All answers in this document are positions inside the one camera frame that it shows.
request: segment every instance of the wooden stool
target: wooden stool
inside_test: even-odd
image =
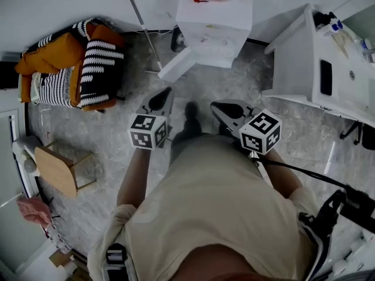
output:
[[[35,148],[36,166],[40,175],[54,188],[67,195],[69,198],[75,198],[79,190],[93,184],[96,180],[89,182],[81,187],[77,187],[76,174],[74,167],[88,159],[93,154],[90,153],[76,163],[58,153],[48,149],[56,142],[52,142],[45,147]]]

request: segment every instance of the marble floor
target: marble floor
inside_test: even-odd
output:
[[[133,148],[127,134],[129,116],[143,98],[168,83],[145,69],[156,70],[153,55],[144,36],[131,37],[133,47],[127,52],[122,94],[124,102],[108,109],[105,114],[78,109],[30,105],[31,131],[44,144],[57,139],[56,149],[78,159],[88,151],[95,154],[77,172],[79,185],[96,179],[97,183],[80,192],[75,200],[60,194],[41,181],[48,197],[54,197],[52,210],[60,218],[54,223],[71,247],[86,254],[105,221],[115,207],[117,191],[128,167]],[[154,36],[160,58],[167,63],[171,36]],[[340,132],[351,122],[307,107],[276,98],[261,97],[261,90],[272,86],[273,57],[263,53],[264,47],[246,43],[232,69],[195,65],[173,85],[175,102],[171,115],[173,138],[183,126],[183,109],[190,100],[199,103],[204,132],[217,132],[218,124],[210,113],[214,100],[235,98],[253,106],[266,107],[282,119],[282,139],[276,150],[291,165],[327,174],[349,183],[375,197],[375,153],[353,144],[354,134],[340,140]],[[164,149],[152,153],[149,168],[149,193],[168,168],[170,142]],[[335,190],[329,184],[297,175],[311,187],[321,205]],[[333,234],[330,258],[339,259],[349,251],[359,236],[360,228],[340,217]]]

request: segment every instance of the pink towel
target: pink towel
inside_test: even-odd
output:
[[[40,198],[21,198],[17,200],[17,205],[25,220],[40,224],[43,228],[51,223],[51,212]]]

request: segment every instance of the person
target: person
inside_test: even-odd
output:
[[[297,213],[317,215],[313,193],[290,169],[265,165],[272,188],[230,137],[202,133],[195,103],[185,115],[169,170],[147,197],[151,151],[135,150],[110,223],[88,255],[93,280],[102,281],[115,242],[139,281],[306,278],[317,247]],[[264,157],[282,162],[275,150]]]

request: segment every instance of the black shoe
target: black shoe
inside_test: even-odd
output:
[[[198,105],[197,102],[190,101],[186,104],[185,107],[185,117],[186,120],[196,119],[198,116]]]

